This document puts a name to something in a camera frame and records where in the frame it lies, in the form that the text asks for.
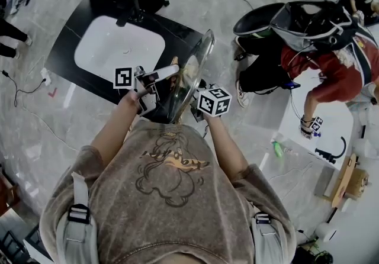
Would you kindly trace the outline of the black curved faucet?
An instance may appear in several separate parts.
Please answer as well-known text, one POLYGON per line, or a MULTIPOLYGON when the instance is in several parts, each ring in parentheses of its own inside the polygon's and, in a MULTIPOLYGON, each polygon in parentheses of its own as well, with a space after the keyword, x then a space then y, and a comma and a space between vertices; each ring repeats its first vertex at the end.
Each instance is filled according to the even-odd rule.
POLYGON ((315 148, 315 153, 319 154, 322 158, 326 159, 327 162, 334 165, 336 163, 336 160, 341 158, 346 152, 346 147, 347 147, 346 140, 342 136, 341 136, 341 140, 343 142, 343 150, 339 155, 334 155, 318 148, 315 148))

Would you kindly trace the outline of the dark sink cabinet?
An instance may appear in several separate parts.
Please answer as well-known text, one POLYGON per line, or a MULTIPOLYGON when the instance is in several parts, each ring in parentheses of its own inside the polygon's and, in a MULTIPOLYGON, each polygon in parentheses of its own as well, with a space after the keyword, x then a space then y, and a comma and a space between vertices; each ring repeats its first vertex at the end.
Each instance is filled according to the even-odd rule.
MULTIPOLYGON (((121 11, 101 0, 82 0, 62 28, 49 54, 46 65, 48 70, 107 101, 119 103, 128 89, 114 89, 114 81, 107 81, 81 69, 75 63, 74 54, 85 31, 94 19, 108 16, 117 21, 121 11)), ((143 11, 143 16, 142 22, 128 23, 157 33, 165 41, 165 49, 153 71, 170 65, 179 65, 179 67, 183 65, 192 48, 204 35, 160 15, 143 11)), ((166 109, 170 94, 174 91, 178 73, 155 83, 159 97, 156 108, 142 115, 143 117, 154 122, 168 123, 166 109)))

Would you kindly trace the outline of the person's brown printed t-shirt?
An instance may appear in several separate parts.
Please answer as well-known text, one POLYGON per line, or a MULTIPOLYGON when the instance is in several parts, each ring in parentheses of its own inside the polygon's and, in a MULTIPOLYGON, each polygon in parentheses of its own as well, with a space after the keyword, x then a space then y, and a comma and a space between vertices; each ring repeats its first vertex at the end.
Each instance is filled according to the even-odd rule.
POLYGON ((40 220, 54 261, 59 221, 74 200, 73 173, 89 189, 100 264, 150 264, 180 253, 207 264, 294 257, 294 227, 256 165, 231 182, 195 129, 139 121, 109 165, 85 146, 60 178, 40 220))

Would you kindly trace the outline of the person's right forearm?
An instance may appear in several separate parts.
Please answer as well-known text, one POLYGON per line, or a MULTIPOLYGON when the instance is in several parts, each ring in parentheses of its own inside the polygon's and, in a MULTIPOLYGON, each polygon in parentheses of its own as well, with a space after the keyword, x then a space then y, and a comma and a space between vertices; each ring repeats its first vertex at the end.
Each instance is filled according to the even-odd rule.
POLYGON ((248 161, 231 138, 221 118, 205 116, 205 120, 220 168, 231 182, 243 178, 249 167, 248 161))

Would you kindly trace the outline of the clear glass plate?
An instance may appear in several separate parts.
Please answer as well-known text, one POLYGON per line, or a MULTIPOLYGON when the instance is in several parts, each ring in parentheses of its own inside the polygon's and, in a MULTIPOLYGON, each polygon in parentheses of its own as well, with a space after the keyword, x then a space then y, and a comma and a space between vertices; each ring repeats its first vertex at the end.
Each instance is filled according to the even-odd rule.
POLYGON ((213 31, 207 30, 207 32, 190 51, 187 60, 190 56, 194 55, 199 63, 197 75, 193 79, 183 77, 182 75, 182 68, 185 66, 187 60, 183 65, 180 65, 174 91, 170 94, 168 99, 168 106, 166 109, 168 123, 175 123, 175 121, 181 117, 182 113, 191 102, 192 96, 195 94, 195 91, 199 87, 202 80, 204 66, 208 56, 213 50, 214 43, 215 38, 213 31))

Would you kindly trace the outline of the cardboard box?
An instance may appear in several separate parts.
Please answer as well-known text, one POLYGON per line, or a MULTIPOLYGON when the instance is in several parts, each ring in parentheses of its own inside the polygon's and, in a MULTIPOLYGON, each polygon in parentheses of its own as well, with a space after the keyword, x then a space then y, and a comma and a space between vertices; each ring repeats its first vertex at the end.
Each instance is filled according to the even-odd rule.
POLYGON ((366 170, 355 168, 352 172, 348 186, 345 190, 345 194, 349 198, 360 198, 365 190, 369 178, 369 174, 366 170))

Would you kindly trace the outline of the white sink cabinet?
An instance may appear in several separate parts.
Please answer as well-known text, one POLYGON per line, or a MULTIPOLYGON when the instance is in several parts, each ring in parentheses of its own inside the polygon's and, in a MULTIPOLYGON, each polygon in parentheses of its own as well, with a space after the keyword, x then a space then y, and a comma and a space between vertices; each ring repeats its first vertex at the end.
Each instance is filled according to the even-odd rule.
POLYGON ((300 118, 304 113, 303 108, 307 93, 320 83, 318 71, 308 69, 297 77, 295 82, 299 83, 300 87, 290 92, 284 116, 274 139, 280 143, 291 140, 304 150, 307 150, 308 153, 324 161, 330 167, 341 170, 348 152, 347 148, 354 125, 354 118, 350 110, 346 104, 338 101, 319 104, 315 110, 315 116, 323 120, 321 126, 322 135, 321 137, 313 137, 310 140, 305 138, 300 133, 300 118), (347 143, 346 152, 341 158, 336 160, 334 165, 315 153, 315 148, 318 148, 331 154, 339 155, 343 150, 341 136, 345 138, 347 143))

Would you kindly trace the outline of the white power strip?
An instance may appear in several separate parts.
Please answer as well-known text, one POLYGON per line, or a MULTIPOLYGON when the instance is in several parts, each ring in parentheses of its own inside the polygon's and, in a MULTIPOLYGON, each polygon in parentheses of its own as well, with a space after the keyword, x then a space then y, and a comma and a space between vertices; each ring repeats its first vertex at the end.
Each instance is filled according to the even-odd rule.
POLYGON ((43 83, 46 85, 46 86, 49 86, 52 82, 51 78, 50 78, 50 75, 49 75, 49 71, 44 67, 41 69, 41 77, 42 77, 42 81, 43 83))

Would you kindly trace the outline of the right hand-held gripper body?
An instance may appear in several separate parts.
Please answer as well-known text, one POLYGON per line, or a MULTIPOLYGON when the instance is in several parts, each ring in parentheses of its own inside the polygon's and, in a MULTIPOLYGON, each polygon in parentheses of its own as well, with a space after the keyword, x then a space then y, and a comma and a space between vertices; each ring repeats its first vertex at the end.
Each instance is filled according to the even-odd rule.
POLYGON ((229 112, 232 95, 218 84, 202 83, 195 91, 191 103, 191 114, 196 122, 202 122, 204 116, 220 117, 229 112))

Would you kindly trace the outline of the person's left forearm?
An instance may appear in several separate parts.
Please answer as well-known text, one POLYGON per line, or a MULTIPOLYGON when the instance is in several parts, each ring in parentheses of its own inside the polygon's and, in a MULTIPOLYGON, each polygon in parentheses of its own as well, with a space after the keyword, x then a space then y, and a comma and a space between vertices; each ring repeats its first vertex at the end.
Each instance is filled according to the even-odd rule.
POLYGON ((104 167, 121 149, 138 111, 139 108, 120 100, 109 120, 91 142, 91 146, 98 150, 104 167))

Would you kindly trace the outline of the round wooden board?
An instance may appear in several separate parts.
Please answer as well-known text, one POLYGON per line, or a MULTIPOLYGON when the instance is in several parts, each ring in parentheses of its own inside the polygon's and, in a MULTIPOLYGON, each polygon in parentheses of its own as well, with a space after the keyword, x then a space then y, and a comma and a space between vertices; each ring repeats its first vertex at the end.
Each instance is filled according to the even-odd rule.
POLYGON ((346 157, 343 162, 338 178, 330 195, 330 203, 332 208, 338 207, 345 194, 352 173, 355 169, 356 158, 356 154, 353 153, 349 157, 346 157))

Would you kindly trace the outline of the white round device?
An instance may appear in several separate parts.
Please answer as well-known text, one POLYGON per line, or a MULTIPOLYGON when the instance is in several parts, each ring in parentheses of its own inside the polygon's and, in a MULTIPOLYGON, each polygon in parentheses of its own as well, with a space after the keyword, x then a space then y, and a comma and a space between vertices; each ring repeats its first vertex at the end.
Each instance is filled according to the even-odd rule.
POLYGON ((337 231, 337 228, 330 223, 323 222, 316 227, 314 233, 321 242, 329 242, 337 231))

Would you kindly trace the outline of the white sink basin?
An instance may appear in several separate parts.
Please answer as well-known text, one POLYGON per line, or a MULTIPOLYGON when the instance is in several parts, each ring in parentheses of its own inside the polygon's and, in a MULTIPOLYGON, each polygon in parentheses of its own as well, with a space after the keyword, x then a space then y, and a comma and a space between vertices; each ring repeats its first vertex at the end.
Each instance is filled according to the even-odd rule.
POLYGON ((119 27, 116 19, 100 16, 85 31, 74 60, 81 69, 113 82, 116 68, 153 71, 164 49, 165 41, 157 33, 130 23, 119 27))

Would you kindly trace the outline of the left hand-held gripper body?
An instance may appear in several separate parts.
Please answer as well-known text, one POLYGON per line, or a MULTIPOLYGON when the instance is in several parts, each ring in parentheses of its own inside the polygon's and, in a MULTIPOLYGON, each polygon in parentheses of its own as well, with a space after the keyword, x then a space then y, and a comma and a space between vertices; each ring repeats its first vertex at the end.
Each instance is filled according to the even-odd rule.
POLYGON ((160 80, 159 71, 147 73, 142 66, 115 69, 114 89, 134 90, 138 97, 140 115, 146 115, 156 108, 158 94, 155 83, 160 80))

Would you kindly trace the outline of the person's left hand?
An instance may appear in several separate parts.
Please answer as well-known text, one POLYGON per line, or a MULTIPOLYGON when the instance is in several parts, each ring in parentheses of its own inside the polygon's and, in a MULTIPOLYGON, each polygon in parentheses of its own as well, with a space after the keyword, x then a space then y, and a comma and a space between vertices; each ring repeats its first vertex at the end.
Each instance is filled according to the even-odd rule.
POLYGON ((143 86, 141 90, 134 90, 130 89, 123 97, 122 101, 125 102, 126 104, 130 104, 136 108, 139 108, 139 99, 144 97, 150 92, 150 86, 145 87, 143 86))

